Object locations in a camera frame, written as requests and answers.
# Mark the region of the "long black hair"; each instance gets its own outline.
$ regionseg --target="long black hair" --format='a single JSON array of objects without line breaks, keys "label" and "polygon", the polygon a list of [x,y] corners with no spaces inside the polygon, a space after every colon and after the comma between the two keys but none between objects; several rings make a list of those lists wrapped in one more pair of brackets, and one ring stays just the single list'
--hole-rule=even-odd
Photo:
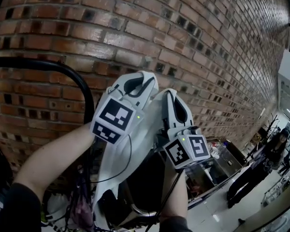
[{"label": "long black hair", "polygon": [[280,145],[280,147],[277,150],[275,150],[276,145],[279,143],[280,135],[284,135],[288,139],[289,132],[286,129],[283,129],[280,133],[275,135],[271,139],[271,141],[269,141],[265,145],[265,148],[264,148],[266,157],[273,162],[277,162],[280,160],[281,155],[283,154],[285,147],[287,145],[287,140],[286,140],[284,143]]}]

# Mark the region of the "dark sleeve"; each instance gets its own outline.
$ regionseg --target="dark sleeve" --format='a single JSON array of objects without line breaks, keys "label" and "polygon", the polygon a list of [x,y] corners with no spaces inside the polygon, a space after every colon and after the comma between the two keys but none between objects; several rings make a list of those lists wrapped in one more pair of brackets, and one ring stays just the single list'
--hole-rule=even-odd
[{"label": "dark sleeve", "polygon": [[192,232],[183,217],[171,217],[160,224],[159,232]]},{"label": "dark sleeve", "polygon": [[0,232],[41,231],[40,200],[24,185],[12,184],[0,211]]}]

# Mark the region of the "standing woman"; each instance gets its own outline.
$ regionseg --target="standing woman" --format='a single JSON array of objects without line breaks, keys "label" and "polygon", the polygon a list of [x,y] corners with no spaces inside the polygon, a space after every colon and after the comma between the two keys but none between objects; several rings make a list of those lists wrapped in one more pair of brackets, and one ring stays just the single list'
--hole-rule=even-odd
[{"label": "standing woman", "polygon": [[287,129],[283,129],[263,148],[257,151],[258,156],[256,157],[256,161],[230,186],[227,194],[229,208],[239,203],[240,200],[249,194],[257,184],[264,180],[273,169],[277,170],[279,168],[288,137],[289,133]]}]

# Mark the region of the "black pants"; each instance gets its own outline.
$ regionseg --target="black pants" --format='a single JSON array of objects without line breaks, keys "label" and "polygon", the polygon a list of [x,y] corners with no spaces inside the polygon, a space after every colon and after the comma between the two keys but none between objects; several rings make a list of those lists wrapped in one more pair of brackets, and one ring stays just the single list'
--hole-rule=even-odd
[{"label": "black pants", "polygon": [[279,173],[281,173],[285,170],[285,172],[282,174],[282,175],[284,175],[289,170],[289,168],[290,168],[290,163],[286,162],[286,165],[281,170],[279,170]]},{"label": "black pants", "polygon": [[239,203],[240,200],[249,194],[267,175],[268,173],[263,170],[263,164],[259,164],[259,166],[256,166],[254,169],[248,168],[230,186],[228,191],[228,196],[231,198],[230,202]]}]

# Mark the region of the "tiled floor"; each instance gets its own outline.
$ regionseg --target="tiled floor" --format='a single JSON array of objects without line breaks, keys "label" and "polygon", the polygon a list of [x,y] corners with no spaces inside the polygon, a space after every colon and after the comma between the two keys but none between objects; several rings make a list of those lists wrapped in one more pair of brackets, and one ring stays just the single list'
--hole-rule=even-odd
[{"label": "tiled floor", "polygon": [[[273,171],[256,188],[254,188],[241,202],[233,208],[227,208],[226,192],[232,181],[217,191],[204,203],[188,211],[188,226],[193,232],[232,232],[238,227],[238,219],[246,219],[261,208],[264,193],[280,179],[279,174]],[[150,232],[158,232],[155,225]]]}]

